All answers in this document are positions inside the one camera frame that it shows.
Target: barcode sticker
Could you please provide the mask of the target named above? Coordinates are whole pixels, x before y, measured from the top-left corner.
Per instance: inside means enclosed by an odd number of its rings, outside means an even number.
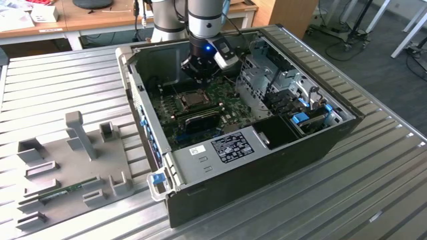
[[[62,29],[61,28],[50,28],[50,29],[38,30],[40,33],[58,32],[58,31],[62,31]]]

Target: wooden cabinet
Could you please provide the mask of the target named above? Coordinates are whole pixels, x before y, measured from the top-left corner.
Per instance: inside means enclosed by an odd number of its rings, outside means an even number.
[[[281,24],[300,39],[304,36],[317,0],[251,0],[257,8],[253,27]]]

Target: label sticker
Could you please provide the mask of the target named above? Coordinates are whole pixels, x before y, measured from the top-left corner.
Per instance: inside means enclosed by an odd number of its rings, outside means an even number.
[[[211,143],[223,163],[229,163],[255,152],[241,132],[228,135]]]
[[[62,31],[62,29],[61,28],[50,28],[50,29],[38,30],[40,33],[58,32],[58,31]]]
[[[199,153],[203,153],[205,150],[207,150],[207,149],[205,149],[205,146],[203,146],[203,145],[191,148],[191,149],[189,149],[191,156],[192,156],[192,155],[196,155],[196,154],[199,154]]]

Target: metal slatted table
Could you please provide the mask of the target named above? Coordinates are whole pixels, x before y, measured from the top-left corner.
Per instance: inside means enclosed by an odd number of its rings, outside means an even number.
[[[265,28],[367,115],[327,156],[227,207],[171,229],[165,205],[151,199],[149,166],[114,48],[14,58],[2,67],[0,113],[0,238],[20,235],[13,218],[24,167],[14,141],[66,137],[64,112],[80,110],[90,131],[120,126],[136,194],[24,239],[423,239],[427,237],[425,138],[284,29]]]

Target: white label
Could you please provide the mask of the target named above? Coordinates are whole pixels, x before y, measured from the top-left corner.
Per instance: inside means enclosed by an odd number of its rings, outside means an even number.
[[[49,32],[57,32],[57,31],[62,31],[62,29],[61,28],[50,28],[50,29],[38,30],[40,33],[49,33]]]
[[[191,156],[192,156],[192,155],[196,155],[196,154],[199,154],[199,153],[203,153],[205,150],[207,150],[207,149],[205,149],[205,146],[203,146],[203,145],[191,148],[191,149],[189,149]]]

